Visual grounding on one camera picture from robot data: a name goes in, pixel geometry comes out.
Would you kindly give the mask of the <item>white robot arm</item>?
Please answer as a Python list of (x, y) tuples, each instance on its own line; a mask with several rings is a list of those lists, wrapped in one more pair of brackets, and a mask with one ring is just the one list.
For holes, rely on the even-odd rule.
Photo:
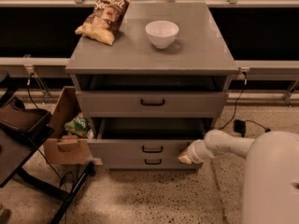
[(252, 139), (211, 130), (178, 159), (203, 163), (228, 153), (246, 160), (241, 224), (299, 224), (299, 134), (273, 131)]

